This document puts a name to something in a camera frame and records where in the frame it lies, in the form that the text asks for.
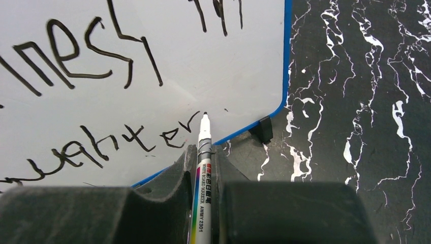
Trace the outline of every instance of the black plastic stand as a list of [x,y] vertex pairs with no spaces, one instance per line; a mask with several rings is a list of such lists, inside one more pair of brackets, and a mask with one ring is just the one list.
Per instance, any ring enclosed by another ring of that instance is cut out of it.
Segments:
[[[344,183],[250,181],[221,146],[213,151],[213,244],[378,243],[359,197]],[[134,190],[9,190],[0,201],[0,242],[187,244],[196,159],[196,146],[189,145],[172,166]]]
[[264,117],[259,120],[257,126],[249,129],[249,131],[252,135],[256,135],[260,142],[265,144],[269,143],[273,138],[271,118],[269,116]]

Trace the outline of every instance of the whiteboard marker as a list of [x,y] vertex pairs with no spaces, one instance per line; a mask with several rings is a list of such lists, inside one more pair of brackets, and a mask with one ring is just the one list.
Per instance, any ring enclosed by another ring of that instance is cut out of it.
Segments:
[[203,113],[198,137],[196,180],[193,187],[190,244],[211,243],[211,133],[208,114]]

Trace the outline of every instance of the black handwriting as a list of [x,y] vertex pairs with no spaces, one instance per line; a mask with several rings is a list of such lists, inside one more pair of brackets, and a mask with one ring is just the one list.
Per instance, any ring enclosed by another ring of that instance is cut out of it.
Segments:
[[[66,34],[66,36],[69,38],[69,40],[71,41],[72,46],[73,46],[73,53],[66,55],[66,56],[60,55],[60,53],[58,52],[58,48],[57,48],[57,42],[56,42],[55,36],[54,36],[54,29],[53,29],[54,26],[57,26],[58,28],[60,28],[64,32],[64,34]],[[66,66],[63,62],[72,60],[72,59],[77,58],[79,56],[79,45],[78,45],[78,42],[76,42],[75,37],[73,36],[73,34],[70,32],[70,30],[63,23],[61,23],[59,20],[56,20],[56,19],[50,19],[46,23],[46,32],[48,33],[49,43],[51,44],[51,49],[52,49],[52,52],[54,54],[55,60],[57,61],[57,64],[60,66],[60,68],[63,70],[63,72],[65,72],[65,74],[68,77],[104,79],[104,78],[112,75],[112,70],[109,70],[107,73],[101,74],[101,75],[71,73],[66,68]]]
[[176,134],[178,133],[178,129],[179,128],[176,128],[176,129],[174,129],[172,131],[163,132],[160,135],[165,140],[165,143],[166,143],[167,146],[173,147],[173,148],[182,148],[186,144],[186,142],[183,142],[181,146],[176,146],[176,145],[173,145],[173,144],[169,143],[169,141],[171,141],[176,136]]
[[57,69],[57,67],[48,59],[48,57],[43,53],[39,46],[35,42],[26,42],[21,45],[13,46],[15,51],[21,56],[21,58],[39,75],[39,77],[48,85],[54,86],[54,83],[43,73],[43,71],[23,52],[28,48],[32,48],[45,63],[54,71],[54,73],[68,86],[69,89],[75,88],[66,77]]
[[87,129],[87,127],[85,126],[80,126],[80,128],[84,131],[84,133],[88,136],[88,138],[91,141],[91,144],[93,145],[97,155],[99,155],[99,157],[101,157],[102,159],[104,159],[105,161],[109,161],[109,157],[107,155],[102,154],[102,152],[100,152],[99,149],[99,143],[101,143],[102,141],[104,141],[105,139],[111,138],[112,143],[114,144],[114,148],[116,151],[118,151],[119,147],[118,147],[118,142],[117,139],[115,138],[115,136],[113,135],[109,135],[105,138],[102,138],[98,141],[96,141],[93,137],[93,135],[91,134],[91,132]]
[[188,131],[189,133],[191,133],[192,129],[190,129],[190,122],[195,117],[195,115],[198,114],[198,113],[200,113],[200,112],[201,111],[197,111],[195,114],[192,115],[192,117],[190,117],[189,121],[187,122],[187,127],[185,125],[183,125],[181,122],[178,121],[179,125],[182,126],[186,131]]
[[114,10],[114,4],[112,3],[112,0],[107,0],[108,2],[108,8],[109,8],[109,14],[111,15],[112,24],[114,25],[115,31],[117,32],[117,36],[120,39],[134,41],[134,42],[142,42],[144,44],[145,51],[147,52],[148,58],[151,61],[152,68],[154,69],[154,72],[156,73],[157,79],[159,80],[159,86],[163,85],[162,77],[160,76],[159,69],[157,68],[156,61],[154,60],[154,57],[152,56],[151,50],[149,48],[149,44],[147,42],[146,37],[141,37],[141,39],[137,39],[128,35],[124,35],[121,32],[120,26],[118,24],[117,16],[115,15]]
[[54,173],[56,173],[56,172],[59,171],[59,170],[55,169],[52,172],[44,173],[41,169],[38,168],[38,166],[36,165],[36,163],[33,160],[27,159],[27,161],[30,163],[30,165],[32,166],[33,170],[37,174],[39,174],[38,178],[27,179],[27,178],[9,178],[9,177],[5,177],[5,179],[0,179],[0,182],[2,182],[2,183],[9,183],[9,184],[12,184],[12,183],[15,182],[15,183],[18,183],[18,184],[22,184],[22,181],[38,181],[38,180],[42,180],[42,179],[45,178],[46,175],[49,175],[52,172],[53,172],[52,174],[54,174]]
[[124,86],[124,89],[126,89],[132,83],[133,60],[131,58],[124,57],[124,56],[121,56],[121,55],[116,54],[116,53],[112,53],[112,52],[107,52],[107,51],[101,50],[101,49],[95,47],[93,44],[91,44],[90,35],[92,34],[95,26],[98,23],[100,23],[100,25],[102,26],[102,29],[105,28],[103,26],[103,24],[102,24],[102,18],[101,17],[95,17],[93,19],[93,21],[90,23],[90,25],[88,25],[87,31],[85,32],[85,43],[86,43],[87,47],[90,50],[94,51],[95,53],[98,53],[98,54],[101,54],[101,55],[104,55],[104,56],[108,56],[108,57],[114,57],[114,58],[126,61],[129,64],[129,76],[127,78],[126,85]]
[[242,29],[242,0],[238,0],[239,2],[239,22],[241,24],[241,29]]
[[[66,150],[69,146],[71,145],[77,145],[79,147],[79,151],[69,155],[66,154]],[[61,153],[58,153],[58,151],[53,148],[52,149],[52,153],[54,154],[54,156],[56,156],[57,158],[60,159],[60,162],[62,165],[64,165],[65,161],[68,162],[68,164],[72,165],[73,167],[81,167],[84,163],[80,162],[79,164],[75,164],[74,162],[72,162],[72,160],[70,160],[69,158],[78,156],[80,154],[84,154],[85,156],[87,156],[88,159],[90,159],[93,163],[95,163],[97,166],[99,166],[100,168],[103,169],[103,165],[101,165],[99,162],[96,161],[96,159],[94,159],[86,150],[85,148],[82,146],[81,143],[77,142],[77,141],[71,141],[68,144],[66,144],[62,150]]]
[[226,30],[225,13],[223,10],[223,0],[212,0],[212,4],[214,5],[215,14],[217,14],[217,16],[222,20],[223,34],[226,37],[228,35],[228,32]]
[[5,67],[15,78],[17,78],[27,89],[29,89],[34,95],[40,97],[42,94],[38,92],[26,79],[24,79],[18,72],[16,72],[1,56],[0,56],[0,64]]
[[203,30],[203,32],[206,32],[205,17],[203,16],[203,12],[202,12],[202,9],[201,9],[201,5],[199,4],[199,0],[189,0],[189,2],[191,2],[191,1],[195,2],[196,9],[198,10],[199,17],[201,19],[202,30]]
[[138,135],[139,133],[144,129],[144,126],[141,126],[137,132],[133,132],[133,130],[128,127],[127,125],[124,125],[126,127],[126,129],[130,132],[130,134],[132,135],[132,137],[127,137],[125,134],[122,134],[122,137],[128,141],[128,142],[132,142],[133,140],[136,140],[136,142],[141,146],[142,149],[144,149],[147,153],[152,151],[156,146],[153,146],[152,148],[148,149],[146,148],[146,146],[142,143],[142,141],[139,139]]

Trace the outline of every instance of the black marble surface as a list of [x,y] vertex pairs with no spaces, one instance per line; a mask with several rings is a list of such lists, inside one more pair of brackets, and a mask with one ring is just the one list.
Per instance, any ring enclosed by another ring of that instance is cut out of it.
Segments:
[[254,180],[339,181],[382,243],[431,243],[431,2],[296,0],[274,138],[224,145]]

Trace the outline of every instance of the handwritten word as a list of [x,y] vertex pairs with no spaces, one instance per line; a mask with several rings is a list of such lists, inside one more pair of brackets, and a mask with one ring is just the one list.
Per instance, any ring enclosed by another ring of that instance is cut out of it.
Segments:
[[[189,133],[192,132],[192,130],[190,129],[190,122],[193,120],[193,118],[200,113],[200,111],[197,111],[196,113],[194,113],[189,121],[187,122],[187,126],[185,126],[183,123],[178,121],[178,124],[183,127],[186,131],[188,131]],[[83,132],[86,134],[86,136],[89,138],[91,145],[93,147],[93,149],[96,151],[97,155],[102,158],[105,161],[109,161],[109,157],[105,154],[103,154],[100,149],[99,149],[99,143],[110,139],[112,141],[113,147],[116,151],[119,150],[119,146],[118,146],[118,141],[117,138],[114,135],[108,135],[100,140],[96,140],[94,138],[94,136],[91,134],[90,130],[86,127],[86,126],[80,126],[80,128],[83,130]],[[127,129],[127,131],[131,134],[131,137],[126,136],[125,134],[122,134],[122,137],[127,141],[127,142],[132,142],[132,141],[136,141],[141,148],[146,151],[147,153],[152,151],[154,148],[156,148],[156,145],[154,145],[153,147],[151,147],[150,149],[148,149],[140,140],[139,133],[141,133],[141,131],[144,129],[144,126],[141,126],[136,132],[129,126],[125,125],[125,128]],[[181,146],[178,145],[173,145],[170,143],[170,141],[177,135],[179,130],[179,127],[175,128],[174,130],[168,131],[168,132],[163,132],[160,136],[163,137],[163,139],[165,140],[165,143],[168,147],[172,147],[172,148],[183,148],[184,145],[186,144],[186,142],[183,142],[183,144]],[[78,147],[77,150],[70,152],[71,146],[76,146]],[[79,162],[76,163],[73,161],[73,158],[83,154],[85,155],[91,162],[93,162],[94,164],[96,164],[99,168],[103,169],[103,165],[101,163],[99,163],[98,159],[93,157],[86,149],[85,147],[78,141],[70,141],[68,143],[66,143],[66,145],[64,145],[61,148],[61,151],[59,152],[57,149],[53,148],[52,150],[52,154],[54,156],[56,156],[59,159],[59,166],[54,169],[51,172],[44,172],[42,169],[40,169],[37,164],[32,160],[32,159],[27,159],[28,163],[30,163],[30,166],[32,167],[33,171],[36,172],[39,177],[37,178],[14,178],[14,177],[5,177],[5,179],[0,179],[0,183],[8,183],[8,184],[13,184],[13,183],[17,183],[19,186],[22,186],[22,182],[23,181],[39,181],[39,180],[43,180],[46,176],[48,175],[53,175],[55,173],[58,173],[61,169],[63,169],[63,167],[65,166],[66,163],[68,163],[69,165],[71,165],[72,167],[75,168],[79,168],[82,165],[84,165],[83,162]]]
[[[144,49],[146,51],[146,54],[151,61],[151,65],[152,65],[154,72],[157,76],[157,79],[159,81],[159,86],[162,86],[163,81],[162,81],[162,78],[160,76],[159,69],[157,68],[156,61],[154,60],[154,57],[151,53],[151,50],[150,50],[150,47],[149,47],[149,44],[147,42],[146,37],[143,36],[143,37],[138,39],[138,38],[134,38],[134,37],[131,37],[128,35],[124,35],[121,32],[121,29],[119,27],[117,17],[115,15],[114,5],[112,3],[112,0],[107,0],[107,4],[108,4],[108,8],[109,8],[109,13],[111,16],[111,21],[112,21],[112,24],[114,25],[114,28],[115,28],[115,31],[117,33],[118,38],[120,38],[122,40],[134,41],[134,42],[139,42],[139,43],[143,44]],[[95,17],[92,20],[92,22],[88,25],[88,28],[85,31],[85,35],[84,35],[84,39],[85,39],[85,43],[87,45],[87,48],[90,49],[91,51],[97,53],[97,54],[116,58],[116,59],[120,59],[120,60],[123,60],[123,61],[128,63],[129,75],[128,75],[126,84],[124,86],[124,89],[127,89],[132,83],[133,60],[131,58],[124,57],[120,54],[101,50],[91,43],[90,36],[93,33],[93,31],[94,31],[94,29],[98,23],[100,23],[102,29],[105,29],[105,26],[102,24],[102,18],[101,17]],[[58,51],[58,43],[57,43],[57,40],[56,40],[55,35],[54,35],[54,27],[58,27],[68,37],[68,39],[71,42],[71,45],[73,47],[72,53],[70,53],[68,55],[60,55],[60,53]],[[76,41],[75,37],[70,32],[70,30],[61,21],[59,21],[57,19],[48,20],[48,22],[46,23],[46,32],[48,35],[49,43],[50,43],[51,50],[52,50],[52,53],[54,55],[55,61],[57,62],[58,66],[61,68],[61,70],[65,73],[65,75],[67,77],[69,77],[69,78],[104,79],[104,78],[107,78],[107,77],[112,75],[112,73],[113,73],[112,70],[109,70],[104,74],[81,74],[81,73],[70,72],[69,69],[66,67],[65,62],[70,61],[72,59],[75,59],[79,56],[80,47],[78,45],[78,42]],[[37,43],[35,43],[33,41],[29,41],[29,42],[26,42],[23,44],[14,45],[13,49],[36,72],[36,74],[38,74],[38,76],[45,82],[45,84],[47,84],[48,86],[54,86],[54,83],[46,76],[46,74],[27,56],[27,54],[25,54],[24,50],[29,49],[29,48],[33,49],[39,55],[39,57],[46,63],[46,65],[48,65],[48,67],[60,78],[60,80],[62,80],[62,82],[69,89],[75,88],[75,86],[71,82],[69,82],[69,80],[60,72],[60,70],[52,63],[52,61],[49,60],[49,58],[45,55],[45,53],[37,45]],[[40,97],[42,95],[42,93],[40,93],[38,90],[36,90],[26,79],[24,79],[17,71],[15,71],[15,69],[13,69],[6,62],[6,60],[4,60],[1,57],[1,55],[0,55],[0,64],[7,71],[9,71],[13,76],[15,76],[15,78],[17,80],[19,80],[25,87],[27,87],[27,89],[29,89],[34,95],[36,95],[38,97]]]

